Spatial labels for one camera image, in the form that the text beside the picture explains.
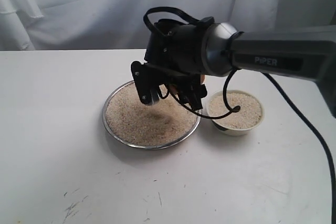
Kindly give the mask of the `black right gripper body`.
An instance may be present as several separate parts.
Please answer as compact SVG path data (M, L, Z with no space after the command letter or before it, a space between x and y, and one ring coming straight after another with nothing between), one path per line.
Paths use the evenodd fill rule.
M192 111L203 109L202 98L207 96L207 89L201 75L173 76L158 70L155 75L158 85L165 85L180 105L188 105Z

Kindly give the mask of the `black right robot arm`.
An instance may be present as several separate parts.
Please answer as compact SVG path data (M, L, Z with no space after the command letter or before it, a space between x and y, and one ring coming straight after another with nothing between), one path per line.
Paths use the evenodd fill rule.
M145 22L145 60L172 76L223 77L234 68L313 81L335 114L335 26L242 32L206 18Z

